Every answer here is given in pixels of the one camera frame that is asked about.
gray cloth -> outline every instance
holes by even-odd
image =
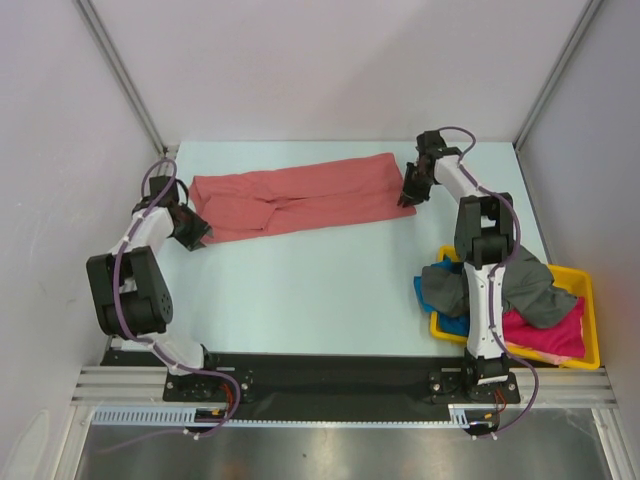
[[[450,317],[469,312],[467,277],[440,267],[423,267],[422,297],[437,311]],[[553,286],[549,268],[526,248],[507,265],[502,283],[502,309],[517,310],[536,328],[555,327],[576,306],[578,299]]]

yellow plastic bin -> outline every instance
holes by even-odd
[[[458,261],[456,251],[452,246],[444,246],[438,253],[438,261],[444,260],[447,256],[454,261]],[[600,351],[598,349],[598,335],[596,334],[596,315],[593,308],[593,289],[591,287],[591,276],[587,272],[582,270],[576,270],[575,268],[558,267],[556,265],[549,265],[549,270],[553,274],[555,281],[553,284],[557,287],[564,288],[568,292],[579,297],[584,297],[584,315],[582,316],[582,338],[585,346],[584,358],[572,358],[561,364],[563,367],[568,368],[584,368],[588,370],[595,370],[600,367]],[[453,335],[440,330],[438,324],[438,314],[431,314],[431,335],[442,340],[449,340],[455,343],[467,343],[467,337],[460,335]],[[532,360],[538,360],[541,362],[547,362],[547,360],[534,350],[526,347],[509,346],[509,351],[515,355],[524,358],[530,358]]]

cloth pile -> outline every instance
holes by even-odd
[[[469,286],[462,263],[445,258],[424,267],[414,287],[423,310],[439,313],[441,330],[469,334]],[[584,298],[555,287],[549,268],[520,247],[502,283],[502,326],[508,343],[547,354],[554,363],[582,358],[584,308]]]

magenta cloth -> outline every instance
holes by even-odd
[[[502,315],[502,328],[507,342],[532,348],[541,353],[561,357],[583,358],[586,350],[582,340],[582,315],[584,298],[578,298],[562,321],[552,328],[535,328],[529,325],[516,310]]]
[[[196,212],[209,243],[414,215],[397,206],[403,178],[392,153],[281,170],[196,176]]]

robotic arm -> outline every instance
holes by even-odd
[[[150,179],[149,195],[134,207],[127,232],[132,231],[142,212],[169,181],[168,176]],[[128,338],[118,321],[114,302],[116,293],[120,295],[122,311],[131,333],[148,345],[158,346],[167,356],[160,359],[168,367],[178,363],[192,369],[201,369],[205,367],[207,359],[204,347],[189,338],[167,331],[167,325],[173,319],[173,304],[156,262],[156,255],[169,237],[193,251],[204,247],[201,240],[205,235],[212,235],[211,227],[186,203],[180,203],[178,185],[183,187],[188,201],[184,184],[180,181],[173,183],[157,206],[146,215],[135,236],[129,239],[125,235],[107,254],[91,257],[87,261],[87,273],[98,323],[105,334]],[[126,248],[122,255],[120,287],[118,292],[114,292],[115,255],[123,242],[126,242]],[[188,372],[176,370],[173,373],[184,375]]]
[[[499,388],[509,378],[503,350],[501,293],[502,263],[514,248],[513,218],[500,200],[479,187],[464,170],[460,164],[462,152],[447,147],[439,131],[424,132],[417,140],[418,159],[407,164],[398,205],[428,201],[434,184],[444,185],[458,202],[454,245],[469,282],[471,318],[462,382],[468,390],[489,384]],[[513,203],[510,195],[501,196]],[[495,224],[482,226],[483,217]]]

